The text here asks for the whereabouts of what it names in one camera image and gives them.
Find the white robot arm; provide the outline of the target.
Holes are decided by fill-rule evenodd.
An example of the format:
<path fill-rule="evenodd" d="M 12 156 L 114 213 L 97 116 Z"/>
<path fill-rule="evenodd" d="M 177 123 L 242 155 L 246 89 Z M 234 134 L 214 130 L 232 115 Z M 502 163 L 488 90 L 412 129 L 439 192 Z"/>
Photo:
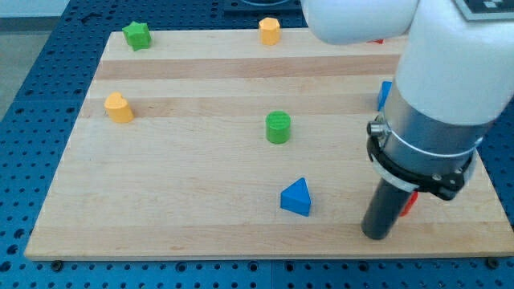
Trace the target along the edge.
<path fill-rule="evenodd" d="M 381 180 L 361 223 L 387 236 L 416 192 L 453 199 L 477 148 L 513 96 L 513 17 L 500 1 L 304 1 L 321 41 L 345 45 L 407 35 L 391 89 L 368 123 Z"/>

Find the blue block behind arm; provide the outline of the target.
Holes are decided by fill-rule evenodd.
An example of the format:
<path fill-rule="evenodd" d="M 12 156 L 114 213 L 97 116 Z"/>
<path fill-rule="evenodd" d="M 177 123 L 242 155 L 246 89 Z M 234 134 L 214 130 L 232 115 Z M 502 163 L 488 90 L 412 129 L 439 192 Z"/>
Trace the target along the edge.
<path fill-rule="evenodd" d="M 383 81 L 377 94 L 377 110 L 381 111 L 392 87 L 392 81 Z"/>

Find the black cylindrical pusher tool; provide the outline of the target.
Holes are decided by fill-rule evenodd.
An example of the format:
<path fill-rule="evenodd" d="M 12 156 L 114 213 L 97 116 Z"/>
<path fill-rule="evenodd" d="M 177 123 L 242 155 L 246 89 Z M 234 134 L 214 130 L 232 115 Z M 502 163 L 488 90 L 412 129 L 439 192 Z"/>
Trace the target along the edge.
<path fill-rule="evenodd" d="M 412 193 L 381 179 L 361 222 L 361 230 L 365 236 L 375 240 L 385 238 L 392 230 Z"/>

